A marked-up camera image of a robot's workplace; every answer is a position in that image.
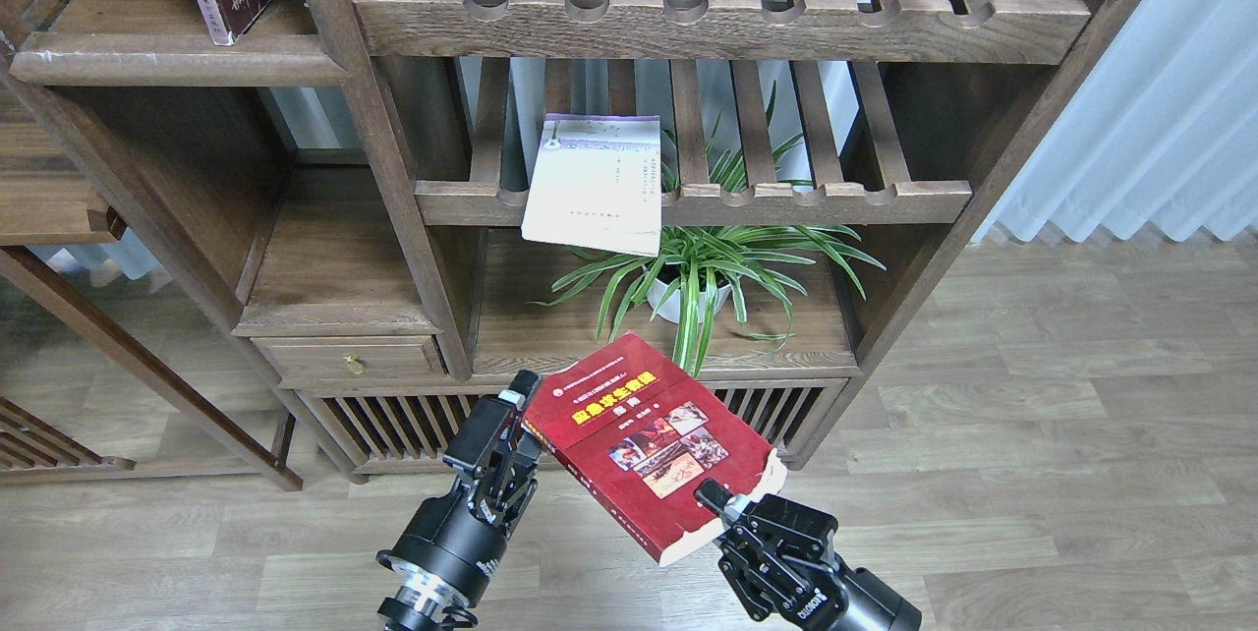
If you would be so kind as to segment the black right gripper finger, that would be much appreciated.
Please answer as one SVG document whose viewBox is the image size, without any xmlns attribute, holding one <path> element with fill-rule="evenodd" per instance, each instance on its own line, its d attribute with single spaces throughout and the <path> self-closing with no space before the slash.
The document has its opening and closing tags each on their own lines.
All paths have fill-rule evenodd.
<svg viewBox="0 0 1258 631">
<path fill-rule="evenodd" d="M 745 509 L 749 505 L 747 495 L 728 491 L 727 486 L 720 481 L 715 481 L 712 478 L 706 478 L 697 486 L 694 498 L 699 504 L 707 507 L 707 509 L 717 515 L 725 525 L 735 525 L 743 517 Z"/>
</svg>

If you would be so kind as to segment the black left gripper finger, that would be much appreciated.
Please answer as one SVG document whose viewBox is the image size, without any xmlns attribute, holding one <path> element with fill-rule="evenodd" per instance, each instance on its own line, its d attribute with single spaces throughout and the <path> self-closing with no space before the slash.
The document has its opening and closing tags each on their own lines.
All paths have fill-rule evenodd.
<svg viewBox="0 0 1258 631">
<path fill-rule="evenodd" d="M 538 465 L 543 445 L 523 426 L 523 414 L 543 376 L 521 370 L 494 397 L 481 398 L 443 460 L 482 495 L 513 495 Z"/>
</svg>

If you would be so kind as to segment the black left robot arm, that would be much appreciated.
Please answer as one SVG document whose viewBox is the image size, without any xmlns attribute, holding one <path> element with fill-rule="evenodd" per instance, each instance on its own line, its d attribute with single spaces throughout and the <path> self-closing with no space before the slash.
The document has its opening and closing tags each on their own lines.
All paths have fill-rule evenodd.
<svg viewBox="0 0 1258 631">
<path fill-rule="evenodd" d="M 395 546 L 377 552 L 377 563 L 403 581 L 377 608 L 386 630 L 476 627 L 470 608 L 538 486 L 541 445 L 523 429 L 523 412 L 541 380 L 521 370 L 476 403 L 443 456 L 455 471 L 450 491 L 421 502 Z"/>
</svg>

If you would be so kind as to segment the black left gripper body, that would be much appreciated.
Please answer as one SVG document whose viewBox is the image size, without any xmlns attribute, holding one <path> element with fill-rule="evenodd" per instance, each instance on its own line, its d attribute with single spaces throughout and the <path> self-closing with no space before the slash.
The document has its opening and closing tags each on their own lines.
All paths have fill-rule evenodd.
<svg viewBox="0 0 1258 631">
<path fill-rule="evenodd" d="M 395 546 L 377 551 L 377 563 L 403 581 L 381 611 L 476 608 L 536 486 L 532 469 L 515 476 L 499 513 L 497 498 L 462 478 L 445 497 L 426 498 Z"/>
</svg>

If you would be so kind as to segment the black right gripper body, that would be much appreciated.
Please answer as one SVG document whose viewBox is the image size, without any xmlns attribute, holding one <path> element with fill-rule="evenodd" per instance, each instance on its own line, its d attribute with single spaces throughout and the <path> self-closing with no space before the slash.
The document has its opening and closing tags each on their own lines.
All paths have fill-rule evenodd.
<svg viewBox="0 0 1258 631">
<path fill-rule="evenodd" d="M 749 497 L 717 538 L 720 573 L 751 618 L 769 613 L 804 630 L 917 630 L 922 613 L 866 568 L 832 549 L 837 519 L 777 495 Z"/>
</svg>

